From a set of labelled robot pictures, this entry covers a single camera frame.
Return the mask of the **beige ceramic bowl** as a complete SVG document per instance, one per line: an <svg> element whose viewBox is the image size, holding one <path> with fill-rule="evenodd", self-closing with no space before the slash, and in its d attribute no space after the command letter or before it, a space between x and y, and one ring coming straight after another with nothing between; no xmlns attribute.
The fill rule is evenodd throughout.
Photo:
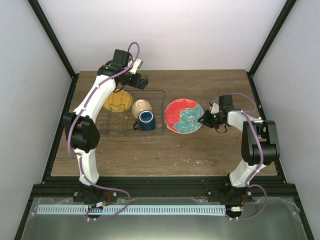
<svg viewBox="0 0 320 240"><path fill-rule="evenodd" d="M136 100L132 107L131 107L131 113L132 113L132 116L135 118L135 119L138 119L139 117L139 114L143 111L153 111L153 108L151 106L151 104L145 100L145 99L138 99Z"/></svg>

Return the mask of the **red and teal plate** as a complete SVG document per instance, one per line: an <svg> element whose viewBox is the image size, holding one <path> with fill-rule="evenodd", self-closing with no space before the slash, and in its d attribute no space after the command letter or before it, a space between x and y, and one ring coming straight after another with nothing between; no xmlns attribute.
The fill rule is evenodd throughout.
<svg viewBox="0 0 320 240"><path fill-rule="evenodd" d="M178 134L191 134L202 126L198 119L204 114L199 103L188 98L180 98L168 104L164 111L166 127Z"/></svg>

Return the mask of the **yellow woven pattern plate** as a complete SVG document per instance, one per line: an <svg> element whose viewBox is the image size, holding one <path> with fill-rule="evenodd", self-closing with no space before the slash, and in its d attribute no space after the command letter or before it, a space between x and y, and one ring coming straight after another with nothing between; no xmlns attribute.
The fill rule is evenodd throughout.
<svg viewBox="0 0 320 240"><path fill-rule="evenodd" d="M113 113L122 113L128 111L134 103L134 99L127 91L121 90L117 93L112 92L104 104L104 109Z"/></svg>

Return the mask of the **dark blue ceramic mug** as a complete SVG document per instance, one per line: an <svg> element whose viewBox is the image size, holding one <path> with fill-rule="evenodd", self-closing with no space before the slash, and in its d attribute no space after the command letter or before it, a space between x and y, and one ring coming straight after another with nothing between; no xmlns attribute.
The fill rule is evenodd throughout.
<svg viewBox="0 0 320 240"><path fill-rule="evenodd" d="M133 125L135 131L153 131L156 128L156 119L155 115L149 111L142 111Z"/></svg>

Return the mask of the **black wire dish rack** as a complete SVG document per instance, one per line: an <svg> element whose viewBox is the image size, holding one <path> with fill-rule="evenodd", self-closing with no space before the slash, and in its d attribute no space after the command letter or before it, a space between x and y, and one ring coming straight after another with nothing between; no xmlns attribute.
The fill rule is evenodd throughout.
<svg viewBox="0 0 320 240"><path fill-rule="evenodd" d="M163 90L139 90L127 89L133 97L133 103L137 100L147 100L152 106L155 116L155 130L134 130L133 125L137 121L132 115L132 108L125 112L111 112L102 107L96 119L97 128L102 135L152 135L163 134L166 128L164 120L166 92Z"/></svg>

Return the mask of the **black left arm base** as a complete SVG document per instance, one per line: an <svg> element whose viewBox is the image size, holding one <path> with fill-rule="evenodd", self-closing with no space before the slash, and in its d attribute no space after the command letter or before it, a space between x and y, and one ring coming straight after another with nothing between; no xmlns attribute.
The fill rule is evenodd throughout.
<svg viewBox="0 0 320 240"><path fill-rule="evenodd" d="M95 204L103 201L106 201L107 203L115 203L117 196L117 192L113 190L104 190L92 185L80 183L75 188L73 201L86 204Z"/></svg>

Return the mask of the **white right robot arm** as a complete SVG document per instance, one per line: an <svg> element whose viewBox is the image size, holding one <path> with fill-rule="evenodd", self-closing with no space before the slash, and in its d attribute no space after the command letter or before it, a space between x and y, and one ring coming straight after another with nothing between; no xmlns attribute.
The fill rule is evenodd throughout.
<svg viewBox="0 0 320 240"><path fill-rule="evenodd" d="M218 130L220 126L233 127L241 131L241 161L229 174L230 184L222 188L223 198L229 202L240 196L240 189L250 186L250 181L266 166L280 158L280 145L276 123L263 120L236 108L233 96L249 97L243 93L228 93L209 103L197 120L200 124Z"/></svg>

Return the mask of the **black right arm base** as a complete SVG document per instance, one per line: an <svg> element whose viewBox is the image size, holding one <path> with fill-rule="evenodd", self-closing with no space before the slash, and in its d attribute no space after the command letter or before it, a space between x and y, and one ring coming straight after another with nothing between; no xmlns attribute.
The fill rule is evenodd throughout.
<svg viewBox="0 0 320 240"><path fill-rule="evenodd" d="M209 180L206 183L205 191L210 202L240 203L246 199L249 189L232 186L228 181Z"/></svg>

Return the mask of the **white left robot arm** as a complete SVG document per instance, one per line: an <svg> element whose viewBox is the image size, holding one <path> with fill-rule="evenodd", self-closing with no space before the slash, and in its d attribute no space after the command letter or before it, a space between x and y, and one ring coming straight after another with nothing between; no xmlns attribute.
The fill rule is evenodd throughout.
<svg viewBox="0 0 320 240"><path fill-rule="evenodd" d="M102 189L95 185L100 178L96 165L96 147L100 141L98 114L118 85L141 90L146 87L148 78L137 72L142 64L141 59L132 57L128 51L116 49L113 59L98 69L93 86L79 106L63 115L67 151L77 158L79 181L87 185L84 195L91 202L102 196Z"/></svg>

